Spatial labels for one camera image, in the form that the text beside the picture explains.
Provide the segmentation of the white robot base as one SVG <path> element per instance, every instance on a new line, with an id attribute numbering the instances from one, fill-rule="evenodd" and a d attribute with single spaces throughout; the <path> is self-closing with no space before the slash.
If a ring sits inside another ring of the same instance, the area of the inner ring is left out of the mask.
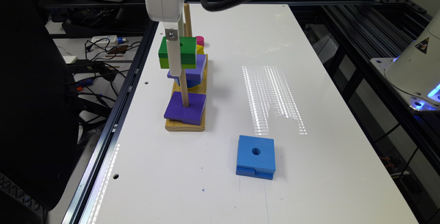
<path id="1" fill-rule="evenodd" d="M 396 58 L 370 63 L 414 111 L 439 110 L 439 15 Z"/>

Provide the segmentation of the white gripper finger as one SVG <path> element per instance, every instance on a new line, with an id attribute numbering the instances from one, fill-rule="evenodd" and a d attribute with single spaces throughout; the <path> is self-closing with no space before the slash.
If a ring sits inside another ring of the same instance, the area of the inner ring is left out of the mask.
<path id="1" fill-rule="evenodd" d="M 163 22 L 171 76 L 181 76 L 182 62 L 179 40 L 179 23 Z"/>

